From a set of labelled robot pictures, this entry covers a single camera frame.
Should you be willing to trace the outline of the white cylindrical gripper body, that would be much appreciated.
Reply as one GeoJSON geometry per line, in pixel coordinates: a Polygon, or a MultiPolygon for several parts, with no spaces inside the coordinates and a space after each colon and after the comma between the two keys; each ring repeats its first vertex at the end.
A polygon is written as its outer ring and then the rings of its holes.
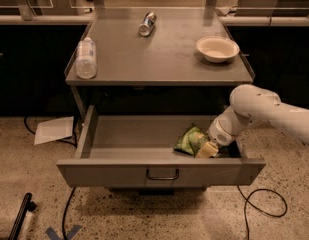
{"type": "Polygon", "coordinates": [[[215,145],[229,146],[243,130],[252,125],[252,119],[238,114],[229,106],[214,119],[207,133],[215,145]]]}

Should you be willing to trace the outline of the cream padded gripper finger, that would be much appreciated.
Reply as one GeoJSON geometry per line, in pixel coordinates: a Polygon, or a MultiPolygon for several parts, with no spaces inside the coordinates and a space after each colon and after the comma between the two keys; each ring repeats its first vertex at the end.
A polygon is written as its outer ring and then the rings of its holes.
{"type": "Polygon", "coordinates": [[[219,148],[216,144],[211,141],[207,141],[201,146],[196,154],[196,158],[211,158],[215,157],[219,152],[219,148]]]}

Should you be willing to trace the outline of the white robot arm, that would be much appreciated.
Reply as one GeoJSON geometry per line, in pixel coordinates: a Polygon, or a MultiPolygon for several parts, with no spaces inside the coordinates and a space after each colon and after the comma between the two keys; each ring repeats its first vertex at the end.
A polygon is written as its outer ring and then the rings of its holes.
{"type": "Polygon", "coordinates": [[[218,155],[220,148],[229,146],[242,131],[266,122],[309,145],[309,110],[283,103],[273,91],[250,84],[234,88],[230,105],[211,123],[207,140],[199,148],[198,158],[218,155]]]}

